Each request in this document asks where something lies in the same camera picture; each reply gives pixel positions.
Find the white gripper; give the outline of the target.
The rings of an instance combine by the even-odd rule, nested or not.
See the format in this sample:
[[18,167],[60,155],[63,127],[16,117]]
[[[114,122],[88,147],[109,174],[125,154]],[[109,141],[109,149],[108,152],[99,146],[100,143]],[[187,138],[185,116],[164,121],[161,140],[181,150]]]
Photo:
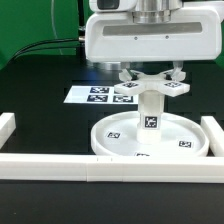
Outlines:
[[[212,60],[222,50],[221,23],[220,4],[185,4],[154,24],[136,24],[129,11],[95,13],[86,24],[85,53],[92,62]],[[182,69],[174,62],[171,79],[183,81]],[[119,79],[132,75],[123,69]]]

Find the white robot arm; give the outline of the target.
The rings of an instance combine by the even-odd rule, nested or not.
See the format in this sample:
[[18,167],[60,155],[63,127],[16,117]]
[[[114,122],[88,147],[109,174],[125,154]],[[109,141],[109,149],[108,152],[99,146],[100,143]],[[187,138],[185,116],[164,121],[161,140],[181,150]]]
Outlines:
[[222,51],[224,1],[89,0],[85,54],[93,63],[213,60]]

